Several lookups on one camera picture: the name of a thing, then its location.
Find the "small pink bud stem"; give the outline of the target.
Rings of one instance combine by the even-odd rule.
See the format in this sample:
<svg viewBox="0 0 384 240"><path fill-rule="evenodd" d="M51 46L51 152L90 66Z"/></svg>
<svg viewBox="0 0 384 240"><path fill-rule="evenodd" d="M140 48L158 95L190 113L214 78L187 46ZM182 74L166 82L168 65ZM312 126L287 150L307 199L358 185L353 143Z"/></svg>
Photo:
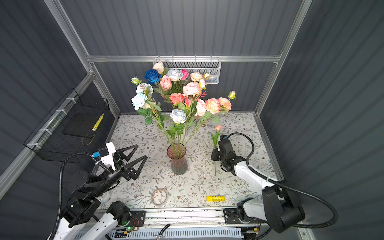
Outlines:
<svg viewBox="0 0 384 240"><path fill-rule="evenodd" d="M211 154L211 160L214 162L213 165L214 165L214 173L215 173L215 176L217 175L217 167L216 167L216 162L218 161L218 152L219 152L219 149L218 149L218 141L219 141L219 137L220 137L220 132L221 132L221 125L217 125L215 130L216 132L213 134L213 133L210 133L211 135L211 138L212 138L212 141L213 141L213 151L212 151L212 154Z"/></svg>

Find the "purple glass vase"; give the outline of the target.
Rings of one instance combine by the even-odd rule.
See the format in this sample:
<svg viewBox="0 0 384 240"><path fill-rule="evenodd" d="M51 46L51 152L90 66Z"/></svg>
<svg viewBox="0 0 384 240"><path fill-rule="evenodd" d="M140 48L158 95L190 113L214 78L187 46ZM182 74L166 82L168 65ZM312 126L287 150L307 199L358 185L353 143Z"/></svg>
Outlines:
<svg viewBox="0 0 384 240"><path fill-rule="evenodd" d="M186 147L183 144L170 145L167 149L167 156L171 159L172 172L176 175L183 175L188 170L186 152Z"/></svg>

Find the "light blue white rose stem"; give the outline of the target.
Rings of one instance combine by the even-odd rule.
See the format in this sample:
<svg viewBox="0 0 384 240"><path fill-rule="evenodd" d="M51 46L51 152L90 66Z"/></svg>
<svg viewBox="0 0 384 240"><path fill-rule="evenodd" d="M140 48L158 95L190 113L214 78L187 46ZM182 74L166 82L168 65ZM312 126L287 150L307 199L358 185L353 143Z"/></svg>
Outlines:
<svg viewBox="0 0 384 240"><path fill-rule="evenodd" d="M170 118L173 125L170 126L169 135L173 139L174 146L175 144L180 144L179 141L181 140L181 135L183 134L181 129L183 128L183 123L187 120L187 115L183 110L174 109L170 113Z"/></svg>

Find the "flowers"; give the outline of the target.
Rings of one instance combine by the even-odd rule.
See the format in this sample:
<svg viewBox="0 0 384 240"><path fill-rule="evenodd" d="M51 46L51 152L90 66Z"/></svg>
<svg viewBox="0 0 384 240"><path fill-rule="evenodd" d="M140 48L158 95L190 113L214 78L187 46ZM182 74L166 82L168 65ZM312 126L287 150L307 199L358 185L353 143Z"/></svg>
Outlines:
<svg viewBox="0 0 384 240"><path fill-rule="evenodd" d="M157 124L171 146L171 156L181 158L190 141L189 130L193 133L207 121L217 120L218 114L226 114L236 98L232 91L226 98L205 100L207 83L204 77L173 81L162 76L154 85L143 83L138 78L131 82L137 86L136 95L131 99L134 109L145 117L145 124Z"/></svg>

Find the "white ribbed ceramic vase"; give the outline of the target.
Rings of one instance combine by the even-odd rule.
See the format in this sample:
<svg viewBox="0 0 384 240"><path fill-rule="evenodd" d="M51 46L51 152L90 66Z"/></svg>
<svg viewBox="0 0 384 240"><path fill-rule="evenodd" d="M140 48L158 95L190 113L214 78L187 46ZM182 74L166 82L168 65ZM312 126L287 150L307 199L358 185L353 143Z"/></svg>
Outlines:
<svg viewBox="0 0 384 240"><path fill-rule="evenodd" d="M183 144L185 141L185 138L187 136L187 133L188 133L188 123L187 122L183 123L183 128L181 129L181 131L183 132L183 134L181 135L181 140L179 141L179 143Z"/></svg>

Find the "pink roses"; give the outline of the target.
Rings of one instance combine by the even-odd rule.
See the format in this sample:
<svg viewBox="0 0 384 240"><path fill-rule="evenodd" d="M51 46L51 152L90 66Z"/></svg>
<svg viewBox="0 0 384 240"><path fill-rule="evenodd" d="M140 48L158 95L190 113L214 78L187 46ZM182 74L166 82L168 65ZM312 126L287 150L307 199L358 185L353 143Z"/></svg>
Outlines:
<svg viewBox="0 0 384 240"><path fill-rule="evenodd" d="M165 69L162 62L157 63L152 69L157 70L162 76L153 87L164 100L175 101L178 97L182 99L204 97L208 84L200 73L189 75L186 70Z"/></svg>

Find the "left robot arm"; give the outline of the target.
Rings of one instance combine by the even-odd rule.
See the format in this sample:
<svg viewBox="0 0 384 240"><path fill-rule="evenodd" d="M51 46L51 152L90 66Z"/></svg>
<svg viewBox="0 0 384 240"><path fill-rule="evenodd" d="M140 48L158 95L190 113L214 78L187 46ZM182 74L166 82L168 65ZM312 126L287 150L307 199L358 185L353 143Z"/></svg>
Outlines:
<svg viewBox="0 0 384 240"><path fill-rule="evenodd" d="M71 198L63 204L63 176L66 164L78 154L72 154L62 163L59 174L58 214L54 228L49 236L50 240L73 240L75 236L91 220L96 224L83 235L83 239L101 240L115 227L134 228L142 226L142 222L130 212L130 208L121 201L113 202L104 215L96 218L95 212L102 204L99 199L103 194L113 190L121 178L137 180L148 159L146 155L131 160L138 145L116 149L112 142L106 147L90 154L83 155L91 158L104 171L95 175L87 171L75 173L69 182L72 190Z"/></svg>

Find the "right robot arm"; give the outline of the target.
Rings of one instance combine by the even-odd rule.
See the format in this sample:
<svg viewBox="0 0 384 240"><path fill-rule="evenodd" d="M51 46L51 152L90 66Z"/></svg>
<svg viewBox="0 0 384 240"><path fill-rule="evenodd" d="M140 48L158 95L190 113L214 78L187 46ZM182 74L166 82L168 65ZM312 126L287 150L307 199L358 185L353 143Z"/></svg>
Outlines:
<svg viewBox="0 0 384 240"><path fill-rule="evenodd" d="M260 171L252 171L247 160L236 155L228 139L220 140L218 145L213 150L212 160L220 162L223 171L244 180L262 195L261 200L246 198L240 201L235 210L225 209L227 221L243 224L262 221L268 223L275 232L281 233L305 218L294 192L273 184L273 179Z"/></svg>

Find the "floral table mat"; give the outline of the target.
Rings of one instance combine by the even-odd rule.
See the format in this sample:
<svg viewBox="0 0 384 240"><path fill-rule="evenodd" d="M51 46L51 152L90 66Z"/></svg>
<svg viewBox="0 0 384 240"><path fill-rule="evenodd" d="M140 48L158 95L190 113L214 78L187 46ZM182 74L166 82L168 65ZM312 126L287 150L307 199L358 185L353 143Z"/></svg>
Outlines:
<svg viewBox="0 0 384 240"><path fill-rule="evenodd" d="M217 124L208 121L187 144L188 170L176 175L167 156L169 144L154 124L145 125L140 115L122 115L113 129L112 142L120 149L138 145L134 157L148 156L136 181L122 179L110 191L110 202L122 201L132 209L153 208L151 195L155 189L167 190L168 201L163 208L230 207L246 198L261 199L261 194L244 180L221 170L217 175L211 160L213 141L210 133ZM224 202L207 202L207 196L225 196Z"/></svg>

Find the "yellow marker pen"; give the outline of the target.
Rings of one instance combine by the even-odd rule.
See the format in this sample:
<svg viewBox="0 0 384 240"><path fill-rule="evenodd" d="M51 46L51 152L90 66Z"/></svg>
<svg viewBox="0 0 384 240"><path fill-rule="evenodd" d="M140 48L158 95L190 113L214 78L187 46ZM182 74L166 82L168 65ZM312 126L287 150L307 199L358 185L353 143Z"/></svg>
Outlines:
<svg viewBox="0 0 384 240"><path fill-rule="evenodd" d="M94 124L94 126L93 126L93 128L92 128L92 131L93 131L93 132L95 132L95 131L98 129L99 125L101 124L101 122L102 122L102 120L103 120L103 118L104 118L104 115L105 115L105 114L101 114L101 116L98 118L98 120L97 120L96 123Z"/></svg>

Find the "yellow label tag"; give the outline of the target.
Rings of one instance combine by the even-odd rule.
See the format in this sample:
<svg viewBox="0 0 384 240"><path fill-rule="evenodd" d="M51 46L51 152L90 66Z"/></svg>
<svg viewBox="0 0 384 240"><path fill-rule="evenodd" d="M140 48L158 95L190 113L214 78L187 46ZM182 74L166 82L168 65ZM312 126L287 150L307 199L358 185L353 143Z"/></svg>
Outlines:
<svg viewBox="0 0 384 240"><path fill-rule="evenodd" d="M224 202L226 200L225 196L207 196L207 202Z"/></svg>

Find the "clear tape roll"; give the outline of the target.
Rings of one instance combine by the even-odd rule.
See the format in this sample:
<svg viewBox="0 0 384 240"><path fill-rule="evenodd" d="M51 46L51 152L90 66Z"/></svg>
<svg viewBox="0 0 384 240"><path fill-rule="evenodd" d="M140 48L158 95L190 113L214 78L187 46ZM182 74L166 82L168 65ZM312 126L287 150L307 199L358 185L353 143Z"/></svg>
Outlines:
<svg viewBox="0 0 384 240"><path fill-rule="evenodd" d="M154 206L163 206L168 201L168 193L166 189L155 189L151 195L151 202Z"/></svg>

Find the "black notebook in basket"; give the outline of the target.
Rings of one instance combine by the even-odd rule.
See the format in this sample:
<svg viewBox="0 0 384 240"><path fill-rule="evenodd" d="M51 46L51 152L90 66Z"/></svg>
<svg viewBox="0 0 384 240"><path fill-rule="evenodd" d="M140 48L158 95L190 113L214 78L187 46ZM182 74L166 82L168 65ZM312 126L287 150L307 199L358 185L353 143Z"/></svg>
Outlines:
<svg viewBox="0 0 384 240"><path fill-rule="evenodd" d="M90 139L94 134L92 128L95 120L95 115L77 114L64 127L62 134Z"/></svg>

